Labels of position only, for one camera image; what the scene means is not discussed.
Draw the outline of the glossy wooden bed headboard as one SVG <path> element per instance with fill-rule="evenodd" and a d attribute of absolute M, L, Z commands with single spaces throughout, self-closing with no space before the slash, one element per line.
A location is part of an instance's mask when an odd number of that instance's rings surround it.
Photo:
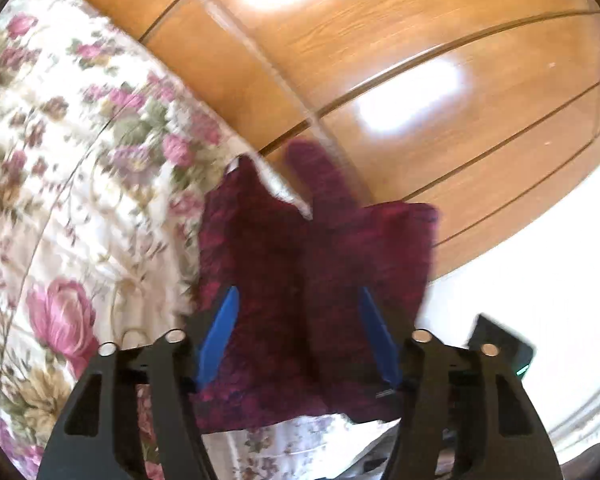
<path fill-rule="evenodd" d="M 86 0 L 280 174 L 315 140 L 365 203 L 441 214 L 447 274 L 600 164 L 595 0 Z"/>

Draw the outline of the maroon floral long-sleeve top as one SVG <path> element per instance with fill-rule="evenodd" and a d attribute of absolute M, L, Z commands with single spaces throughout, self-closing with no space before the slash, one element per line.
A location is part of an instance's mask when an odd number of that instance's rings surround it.
<path fill-rule="evenodd" d="M 429 278 L 438 215 L 423 203 L 363 207 L 324 150 L 288 145 L 312 214 L 275 198 L 241 157 L 206 198 L 198 234 L 199 305 L 235 287 L 239 309 L 219 373 L 195 396 L 205 434 L 299 416 L 390 422 L 400 398 L 382 380 L 358 310 L 362 289 L 414 320 Z"/>

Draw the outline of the floral pink white bedsheet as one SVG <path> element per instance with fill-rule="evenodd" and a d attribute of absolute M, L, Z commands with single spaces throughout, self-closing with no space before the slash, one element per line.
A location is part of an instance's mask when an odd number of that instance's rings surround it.
<path fill-rule="evenodd" d="M 204 194 L 251 146 L 85 0 L 0 13 L 0 448 L 24 478 L 87 360 L 193 309 Z"/>

